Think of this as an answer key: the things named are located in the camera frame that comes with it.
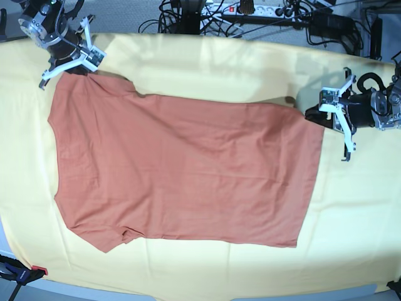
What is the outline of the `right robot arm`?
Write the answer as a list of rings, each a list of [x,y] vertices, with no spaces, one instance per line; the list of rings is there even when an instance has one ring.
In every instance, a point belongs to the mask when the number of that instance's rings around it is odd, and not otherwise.
[[[66,12],[64,1],[22,1],[23,13],[18,19],[21,30],[37,46],[50,54],[51,69],[80,56],[81,34],[72,30],[70,19],[75,19],[84,2]]]

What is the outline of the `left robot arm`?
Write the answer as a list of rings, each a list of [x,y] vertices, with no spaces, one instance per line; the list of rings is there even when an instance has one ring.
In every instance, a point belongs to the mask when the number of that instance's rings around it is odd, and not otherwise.
[[[392,57],[395,69],[386,87],[374,72],[357,78],[344,68],[345,84],[340,89],[322,88],[317,105],[305,112],[305,119],[353,135],[357,129],[374,127],[379,130],[400,126],[400,62]]]

